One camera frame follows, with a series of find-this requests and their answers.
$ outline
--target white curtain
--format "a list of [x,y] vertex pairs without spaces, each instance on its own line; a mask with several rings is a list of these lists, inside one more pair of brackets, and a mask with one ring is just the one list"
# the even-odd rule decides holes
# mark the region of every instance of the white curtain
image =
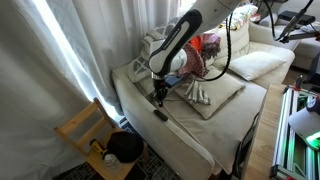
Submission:
[[92,97],[121,112],[110,71],[137,57],[144,33],[177,7],[177,0],[2,1],[0,179],[51,179],[82,163],[53,128]]

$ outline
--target beige couch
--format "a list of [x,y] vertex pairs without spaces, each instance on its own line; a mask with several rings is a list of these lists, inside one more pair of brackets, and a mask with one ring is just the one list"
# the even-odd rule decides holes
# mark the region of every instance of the beige couch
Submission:
[[[279,7],[273,9],[273,18],[275,29],[282,31],[288,21],[278,18],[278,14],[289,10],[293,12],[299,12],[302,8],[306,6],[308,1],[301,0],[290,0],[286,3],[279,4]],[[316,21],[320,21],[320,0],[314,0],[311,6],[308,8],[306,14],[314,16]],[[265,27],[271,27],[270,17],[266,17],[259,22],[259,25]],[[294,33],[304,33],[301,29],[295,30]],[[315,38],[302,39],[299,45],[294,50],[296,58],[292,63],[293,66],[309,70],[313,58],[320,52],[320,43],[315,41]]]
[[[219,68],[225,64],[227,55],[224,33],[225,30],[219,30],[222,37],[221,52],[214,61]],[[253,81],[234,76],[245,88],[239,90],[206,121],[181,98],[178,101],[165,101],[165,107],[161,110],[169,116],[169,120],[159,120],[153,114],[156,106],[130,81],[128,65],[113,70],[114,84],[125,116],[182,179],[201,180],[221,170],[231,172],[237,145],[260,110],[268,84],[281,83],[294,59],[293,52],[288,49],[296,44],[274,42],[268,28],[246,23],[240,30],[232,32],[231,38],[232,59],[254,51],[264,51],[282,57],[286,63]],[[150,77],[145,81],[152,83]],[[179,99],[175,93],[168,98]]]

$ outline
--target white towel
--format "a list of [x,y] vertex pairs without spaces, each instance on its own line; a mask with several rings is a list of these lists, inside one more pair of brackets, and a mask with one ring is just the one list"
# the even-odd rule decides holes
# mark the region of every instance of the white towel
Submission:
[[209,98],[206,91],[202,88],[202,86],[198,83],[198,81],[193,81],[192,83],[190,83],[184,95],[188,96],[188,100],[195,103],[200,102],[206,105],[211,104],[211,99]]

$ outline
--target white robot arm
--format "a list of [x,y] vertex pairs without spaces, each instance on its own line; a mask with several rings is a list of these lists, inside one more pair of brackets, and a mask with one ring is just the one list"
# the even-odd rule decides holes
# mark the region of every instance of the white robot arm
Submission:
[[155,98],[159,106],[167,94],[164,76],[171,71],[173,58],[193,37],[218,26],[241,0],[198,0],[180,19],[163,44],[150,55]]

